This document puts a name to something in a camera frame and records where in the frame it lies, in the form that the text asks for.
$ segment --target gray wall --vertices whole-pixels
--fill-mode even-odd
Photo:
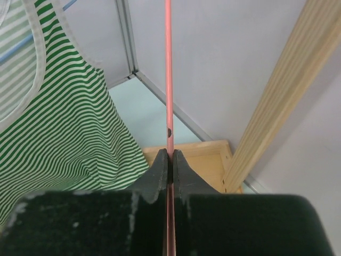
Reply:
[[[213,139],[236,148],[304,3],[173,0],[174,102]],[[164,92],[164,1],[129,7],[140,71]],[[338,49],[251,173],[264,191],[307,197],[338,253],[340,59]]]
[[[61,0],[64,6],[70,0]],[[65,11],[78,44],[94,60],[101,60],[110,87],[129,75],[116,3],[79,0]]]

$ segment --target pink rod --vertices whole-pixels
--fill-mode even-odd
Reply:
[[[173,160],[173,71],[172,71],[172,5],[166,0],[166,109],[167,109],[167,153]]]

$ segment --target blue rod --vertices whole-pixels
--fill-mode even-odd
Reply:
[[[67,3],[63,10],[67,10],[70,6],[72,6],[77,0],[71,0],[69,3]],[[33,40],[33,35],[28,35],[26,38],[24,38],[22,41],[20,41],[17,45],[15,45],[13,48],[9,49],[7,52],[5,52],[2,56],[0,56],[0,65],[2,65],[7,59],[9,59],[12,55],[15,54],[16,51],[24,47],[28,42]]]

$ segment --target clothing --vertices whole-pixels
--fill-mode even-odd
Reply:
[[[115,109],[103,70],[80,54],[59,2],[22,4],[36,72],[16,109],[0,119],[0,226],[30,191],[123,189],[148,169]]]

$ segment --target wooden frame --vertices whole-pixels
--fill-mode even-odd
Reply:
[[[151,165],[160,149],[151,147],[142,149],[148,164]],[[221,193],[225,193],[222,178],[228,170],[232,153],[226,140],[179,144],[174,146],[184,154],[191,168],[208,184]],[[242,193],[242,187],[234,192]]]
[[[341,1],[307,0],[224,175],[224,189],[244,181],[336,48]]]

